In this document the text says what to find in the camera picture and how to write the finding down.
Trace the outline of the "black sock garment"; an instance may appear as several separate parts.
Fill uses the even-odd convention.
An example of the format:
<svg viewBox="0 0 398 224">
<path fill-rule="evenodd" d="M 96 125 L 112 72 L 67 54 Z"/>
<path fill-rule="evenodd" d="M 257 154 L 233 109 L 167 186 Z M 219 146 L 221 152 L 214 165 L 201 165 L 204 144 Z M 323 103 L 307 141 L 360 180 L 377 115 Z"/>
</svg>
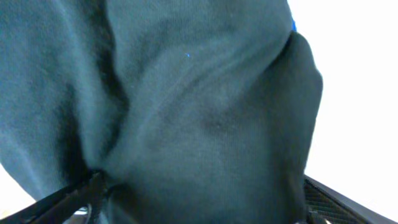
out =
<svg viewBox="0 0 398 224">
<path fill-rule="evenodd" d="M 109 223 L 305 220 L 322 88 L 286 0 L 1 2 L 1 164 Z"/>
</svg>

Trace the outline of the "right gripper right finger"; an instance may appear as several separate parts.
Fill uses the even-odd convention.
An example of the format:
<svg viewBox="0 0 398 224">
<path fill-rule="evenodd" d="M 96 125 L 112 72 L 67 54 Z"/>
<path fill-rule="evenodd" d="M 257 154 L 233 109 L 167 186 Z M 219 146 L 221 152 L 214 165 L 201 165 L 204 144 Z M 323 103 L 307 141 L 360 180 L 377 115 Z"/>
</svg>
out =
<svg viewBox="0 0 398 224">
<path fill-rule="evenodd" d="M 305 202 L 309 215 L 315 223 L 315 217 L 330 223 L 346 224 L 397 224 L 360 204 L 305 176 Z"/>
</svg>

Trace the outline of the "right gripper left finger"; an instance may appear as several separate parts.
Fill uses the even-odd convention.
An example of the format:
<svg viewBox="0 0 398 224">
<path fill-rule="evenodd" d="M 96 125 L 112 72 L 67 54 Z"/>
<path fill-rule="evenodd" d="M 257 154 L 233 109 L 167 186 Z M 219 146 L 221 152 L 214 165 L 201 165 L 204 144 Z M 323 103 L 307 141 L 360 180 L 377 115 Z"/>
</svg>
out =
<svg viewBox="0 0 398 224">
<path fill-rule="evenodd" d="M 100 222 L 105 195 L 102 173 L 91 173 L 1 220 L 1 224 L 64 224 Z"/>
</svg>

